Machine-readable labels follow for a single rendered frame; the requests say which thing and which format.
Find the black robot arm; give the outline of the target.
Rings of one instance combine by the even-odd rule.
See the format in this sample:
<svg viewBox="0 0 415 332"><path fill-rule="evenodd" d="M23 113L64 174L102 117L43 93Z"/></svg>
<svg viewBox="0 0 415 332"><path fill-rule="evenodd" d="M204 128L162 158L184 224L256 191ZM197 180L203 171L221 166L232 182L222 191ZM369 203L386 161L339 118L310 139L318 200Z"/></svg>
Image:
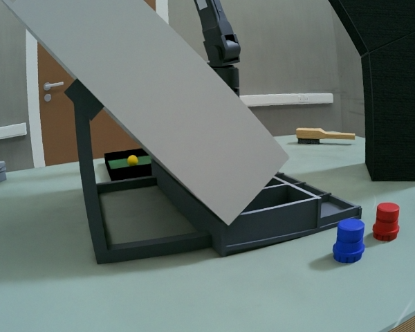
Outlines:
<svg viewBox="0 0 415 332"><path fill-rule="evenodd" d="M234 65L240 62L241 47L232 26L227 20L220 0L194 0L198 11L203 41L212 69L231 88L239 87L239 69Z"/></svg>

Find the wooden-handled wire brush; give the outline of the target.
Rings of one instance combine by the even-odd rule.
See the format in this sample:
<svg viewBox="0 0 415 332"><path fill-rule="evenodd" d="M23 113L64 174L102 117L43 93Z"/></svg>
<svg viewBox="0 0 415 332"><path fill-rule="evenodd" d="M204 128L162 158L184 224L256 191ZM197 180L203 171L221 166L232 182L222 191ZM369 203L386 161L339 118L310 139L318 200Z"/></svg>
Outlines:
<svg viewBox="0 0 415 332"><path fill-rule="evenodd" d="M298 144L319 144L320 139L355 140L355 134L327 133L322 129L298 128L296 138L298 138Z"/></svg>

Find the red plug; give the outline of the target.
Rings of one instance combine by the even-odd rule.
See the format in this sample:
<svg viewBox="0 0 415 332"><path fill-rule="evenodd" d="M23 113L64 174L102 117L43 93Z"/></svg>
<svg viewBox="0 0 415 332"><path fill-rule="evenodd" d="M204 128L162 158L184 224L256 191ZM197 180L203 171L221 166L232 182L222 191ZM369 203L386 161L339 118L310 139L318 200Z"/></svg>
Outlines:
<svg viewBox="0 0 415 332"><path fill-rule="evenodd" d="M373 224L373 237L379 241L392 241L397 237L400 207L395 203L380 203L376 211L376 223Z"/></svg>

